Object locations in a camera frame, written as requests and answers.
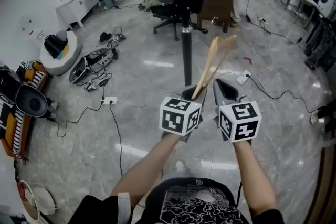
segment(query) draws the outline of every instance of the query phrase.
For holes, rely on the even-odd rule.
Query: red object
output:
[[[20,198],[22,201],[27,201],[26,196],[25,196],[25,186],[23,183],[17,183],[17,189],[20,194]]]
[[[250,65],[252,65],[252,59],[251,58],[244,57],[244,59],[248,60],[250,62]]]

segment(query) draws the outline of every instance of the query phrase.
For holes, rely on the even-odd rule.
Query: wooden desk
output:
[[[233,0],[204,0],[202,11],[197,15],[197,26],[202,27],[202,20],[213,20],[223,23],[223,32],[227,33],[230,24]]]

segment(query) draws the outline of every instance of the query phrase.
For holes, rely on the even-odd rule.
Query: office chair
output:
[[[174,33],[175,33],[174,40],[179,41],[180,39],[177,36],[176,24],[182,23],[182,20],[181,20],[181,15],[177,11],[176,5],[174,3],[171,3],[167,5],[162,5],[162,6],[152,6],[150,7],[150,10],[153,13],[153,17],[159,18],[161,20],[166,20],[165,22],[155,26],[153,29],[153,33],[156,35],[158,33],[157,29],[163,26],[169,25],[169,24],[174,24]],[[199,28],[193,22],[190,22],[190,23],[194,30],[201,31],[203,34],[208,33],[207,29]]]

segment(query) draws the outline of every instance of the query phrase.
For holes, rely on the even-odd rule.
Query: human arm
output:
[[[275,191],[261,169],[261,165],[247,141],[233,143],[244,196],[253,218],[271,209],[277,209]]]
[[[116,196],[118,193],[129,193],[131,206],[135,208],[153,186],[179,140],[179,135],[166,135],[142,160],[124,174],[112,191],[111,196]]]

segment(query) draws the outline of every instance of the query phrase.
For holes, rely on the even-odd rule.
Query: wooden stick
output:
[[[206,59],[205,68],[203,70],[201,79],[198,82],[198,85],[197,85],[197,87],[194,91],[193,96],[191,97],[192,100],[194,100],[197,97],[198,93],[200,92],[201,88],[203,87],[203,84],[204,84],[204,82],[205,82],[205,80],[208,76],[211,65],[216,58],[218,49],[232,44],[235,40],[236,40],[236,36],[231,36],[230,38],[225,39],[225,40],[223,40],[223,38],[221,38],[221,37],[215,37],[213,39],[213,41],[211,43],[211,46],[210,46],[209,53],[208,53],[208,57]]]
[[[225,53],[225,56],[221,59],[221,61],[219,62],[218,66],[216,67],[215,71],[211,74],[210,78],[203,84],[203,87],[208,87],[209,86],[211,80],[214,78],[216,72],[221,67],[221,65],[225,61],[225,59],[228,56],[228,54],[230,53],[230,51],[231,51],[231,47],[229,48],[229,51],[227,53]]]

